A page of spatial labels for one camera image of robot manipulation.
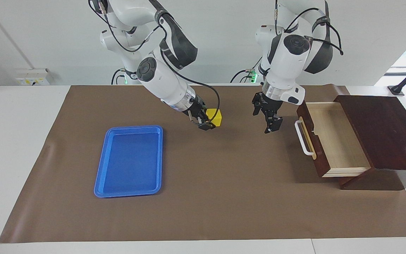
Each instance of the dark wooden cabinet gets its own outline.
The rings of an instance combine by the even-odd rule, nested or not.
[[[406,109],[397,98],[340,95],[304,102],[297,114],[320,177],[338,177],[341,189],[406,188]]]

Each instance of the yellow cube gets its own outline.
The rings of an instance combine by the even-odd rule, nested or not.
[[[209,119],[211,119],[214,114],[216,114],[216,109],[215,108],[208,108],[206,110],[206,114],[208,115]],[[222,123],[222,113],[219,111],[216,114],[216,117],[211,121],[216,127],[219,127],[220,124]]]

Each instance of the table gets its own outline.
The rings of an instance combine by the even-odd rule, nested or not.
[[[58,114],[69,86],[0,87],[0,233]],[[390,95],[383,87],[348,87],[352,95]],[[399,97],[406,108],[405,97]],[[406,253],[406,238],[0,244],[0,253]]]

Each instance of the white wall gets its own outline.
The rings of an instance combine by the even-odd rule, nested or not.
[[[260,56],[254,32],[273,24],[273,0],[160,0],[199,48],[183,70],[190,78],[228,82]],[[332,24],[343,40],[322,73],[303,73],[300,84],[374,85],[406,50],[406,1],[329,0]],[[0,23],[36,68],[49,68],[57,85],[108,84],[118,57],[100,45],[105,24],[86,0],[0,0]],[[156,38],[162,31],[157,31]],[[0,69],[27,68],[0,30]],[[12,85],[0,74],[0,85]]]

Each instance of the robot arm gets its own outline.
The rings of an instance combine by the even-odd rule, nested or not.
[[[283,118],[277,111],[283,101],[301,105],[305,89],[295,79],[303,70],[318,73],[327,68],[334,47],[325,1],[282,0],[277,10],[277,28],[265,25],[256,32],[256,41],[263,48],[258,72],[264,76],[264,84],[252,103],[253,115],[262,111],[266,117],[264,133],[279,130]]]
[[[145,58],[141,58],[139,52],[125,50],[119,43],[111,42],[110,35],[112,34],[108,32],[103,33],[102,37],[104,34],[107,36],[102,40],[102,43],[105,42],[103,45],[110,49],[108,45],[111,42],[113,47],[110,50],[122,57],[125,68],[130,73],[137,74],[138,81],[161,101],[176,111],[187,114],[191,119],[194,117],[197,120],[195,123],[200,129],[215,128],[215,125],[206,115],[206,106],[203,100],[196,95],[182,77],[177,75],[177,70],[195,61],[198,50],[170,13],[156,0],[94,1],[98,2],[100,9],[107,8],[107,20],[109,20],[110,15],[113,16],[114,23],[109,20],[111,25],[122,24],[125,26],[124,29],[132,29],[133,26],[140,29],[145,27],[147,23],[155,22],[158,27],[163,29],[165,37],[159,46]],[[122,30],[122,32],[117,32],[117,30],[119,29],[110,28],[111,33],[115,34],[112,37],[121,37],[119,42],[122,46],[123,43],[127,43],[126,46],[135,46],[136,43],[130,43],[129,38],[123,38],[126,30]],[[136,36],[136,33],[137,30],[134,29],[132,36]]]

